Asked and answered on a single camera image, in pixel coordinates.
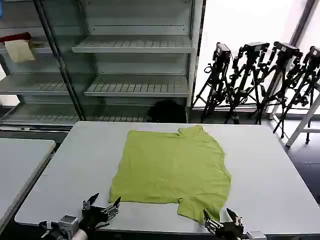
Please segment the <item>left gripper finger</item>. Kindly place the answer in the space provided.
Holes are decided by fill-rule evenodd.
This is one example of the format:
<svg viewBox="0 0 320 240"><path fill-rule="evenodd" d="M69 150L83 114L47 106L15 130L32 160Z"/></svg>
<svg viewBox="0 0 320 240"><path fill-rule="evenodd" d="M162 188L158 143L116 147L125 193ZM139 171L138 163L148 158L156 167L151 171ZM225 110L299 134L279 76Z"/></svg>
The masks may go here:
<svg viewBox="0 0 320 240"><path fill-rule="evenodd" d="M118 197L117 200L107 208L102 209L100 212L102 213L105 219L112 219L119 213L119 206L121 202L121 197Z"/></svg>
<svg viewBox="0 0 320 240"><path fill-rule="evenodd" d="M99 196L99 193L97 192L96 194L90 196L88 200L84 200L82 202L82 211L95 211L97 207L94 206L93 204L98 198L98 196Z"/></svg>

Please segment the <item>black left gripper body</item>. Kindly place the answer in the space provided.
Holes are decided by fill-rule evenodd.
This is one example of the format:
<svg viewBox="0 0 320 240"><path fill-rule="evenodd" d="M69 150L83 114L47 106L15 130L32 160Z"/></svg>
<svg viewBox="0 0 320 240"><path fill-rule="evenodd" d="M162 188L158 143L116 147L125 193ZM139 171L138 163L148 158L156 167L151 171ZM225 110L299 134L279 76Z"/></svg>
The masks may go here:
<svg viewBox="0 0 320 240"><path fill-rule="evenodd" d="M81 210L82 219L79 222L79 229L85 232L92 232L109 226L109 210L110 207L84 205Z"/></svg>

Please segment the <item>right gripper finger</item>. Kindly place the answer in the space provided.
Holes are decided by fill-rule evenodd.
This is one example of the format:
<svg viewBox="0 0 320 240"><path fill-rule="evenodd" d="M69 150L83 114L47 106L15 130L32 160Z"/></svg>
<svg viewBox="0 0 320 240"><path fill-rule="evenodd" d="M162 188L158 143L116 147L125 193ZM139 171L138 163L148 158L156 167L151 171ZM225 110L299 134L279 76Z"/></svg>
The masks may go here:
<svg viewBox="0 0 320 240"><path fill-rule="evenodd" d="M217 230L222 230L224 225L220 222L217 222L213 219L210 218L209 214L207 211L204 209L203 210L203 216L204 216L204 226L205 228L212 233L213 235L216 234Z"/></svg>
<svg viewBox="0 0 320 240"><path fill-rule="evenodd" d="M232 211L231 209L229 208L226 208L226 211L229 215L229 217L231 218L232 222L233 222L233 225L235 227L243 227L243 219L241 216L238 216L234 211Z"/></svg>

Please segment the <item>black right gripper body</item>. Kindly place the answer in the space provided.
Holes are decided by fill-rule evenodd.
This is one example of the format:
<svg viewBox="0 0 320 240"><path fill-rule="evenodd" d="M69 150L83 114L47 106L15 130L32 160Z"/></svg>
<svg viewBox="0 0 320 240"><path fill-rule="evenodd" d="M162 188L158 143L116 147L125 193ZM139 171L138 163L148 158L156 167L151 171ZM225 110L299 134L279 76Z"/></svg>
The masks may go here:
<svg viewBox="0 0 320 240"><path fill-rule="evenodd" d="M222 222L223 227L214 230L215 236L221 240L247 240L248 236L244 233L243 224L236 225L234 222Z"/></svg>

